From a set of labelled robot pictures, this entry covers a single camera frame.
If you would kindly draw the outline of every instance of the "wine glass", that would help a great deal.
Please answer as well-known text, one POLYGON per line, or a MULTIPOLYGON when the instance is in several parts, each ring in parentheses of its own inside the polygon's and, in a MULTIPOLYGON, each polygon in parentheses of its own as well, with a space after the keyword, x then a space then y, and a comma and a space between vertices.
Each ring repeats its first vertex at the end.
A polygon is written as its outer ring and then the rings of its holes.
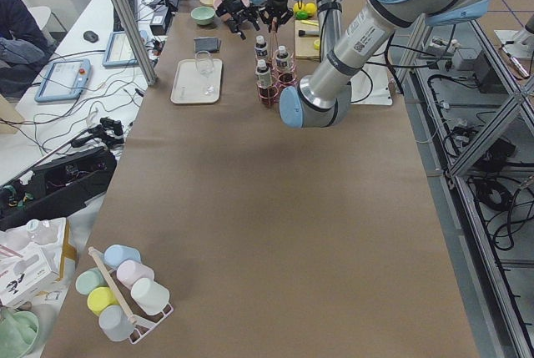
POLYGON ((214 72, 214 60, 211 58, 211 53, 208 51, 199 51, 194 55, 194 64, 197 71, 206 77, 206 87, 204 95, 210 95, 215 92, 215 87, 209 81, 209 75, 214 72))

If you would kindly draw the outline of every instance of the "cardboard box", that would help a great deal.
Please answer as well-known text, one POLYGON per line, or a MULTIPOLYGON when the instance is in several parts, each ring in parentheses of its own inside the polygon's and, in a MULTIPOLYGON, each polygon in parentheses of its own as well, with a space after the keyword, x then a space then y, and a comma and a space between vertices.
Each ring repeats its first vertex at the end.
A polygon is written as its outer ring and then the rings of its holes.
POLYGON ((24 261, 0 272, 0 303, 17 308, 49 287, 59 276, 59 270, 43 249, 36 247, 24 255, 24 261))

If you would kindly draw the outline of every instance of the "cup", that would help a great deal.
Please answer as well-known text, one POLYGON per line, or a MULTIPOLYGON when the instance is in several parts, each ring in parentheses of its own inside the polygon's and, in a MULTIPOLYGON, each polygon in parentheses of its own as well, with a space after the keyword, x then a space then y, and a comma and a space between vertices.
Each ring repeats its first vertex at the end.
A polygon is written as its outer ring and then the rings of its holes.
POLYGON ((109 287, 97 287, 87 297, 87 307, 96 316, 100 316, 110 305, 116 304, 118 304, 117 299, 109 287))
POLYGON ((86 270, 76 279, 76 291, 83 295, 88 295, 97 287, 105 285, 106 280, 104 280, 98 268, 86 270))
POLYGON ((141 262, 141 254, 135 248, 115 244, 105 250, 103 260, 107 266, 116 270, 125 260, 141 262))
POLYGON ((126 340, 135 329, 135 325, 128 320, 119 305, 110 305, 103 310, 98 325, 111 341, 126 340))
POLYGON ((135 282, 130 294, 147 315, 156 315, 164 310, 170 297, 169 290, 146 277, 135 282))
POLYGON ((154 271, 135 260, 125 260, 117 268, 117 279, 129 290, 143 277, 154 280, 154 271))

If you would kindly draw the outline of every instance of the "black box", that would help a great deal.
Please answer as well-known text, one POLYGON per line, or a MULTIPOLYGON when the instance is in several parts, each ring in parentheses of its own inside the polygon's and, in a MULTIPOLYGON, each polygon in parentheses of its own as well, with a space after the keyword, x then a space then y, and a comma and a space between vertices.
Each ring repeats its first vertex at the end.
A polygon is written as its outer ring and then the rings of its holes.
POLYGON ((169 29, 171 18, 173 17, 169 8, 166 6, 157 6, 154 9, 154 15, 150 20, 150 29, 153 35, 165 35, 169 29))

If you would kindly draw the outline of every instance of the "computer mouse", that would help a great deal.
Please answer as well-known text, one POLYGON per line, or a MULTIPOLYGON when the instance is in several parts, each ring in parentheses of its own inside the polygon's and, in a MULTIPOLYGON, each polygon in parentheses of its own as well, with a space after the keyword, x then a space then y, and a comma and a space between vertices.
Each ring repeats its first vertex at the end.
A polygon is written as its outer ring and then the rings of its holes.
POLYGON ((96 34, 94 31, 88 30, 83 33, 83 39, 89 41, 90 43, 96 43, 98 41, 98 34, 96 34))

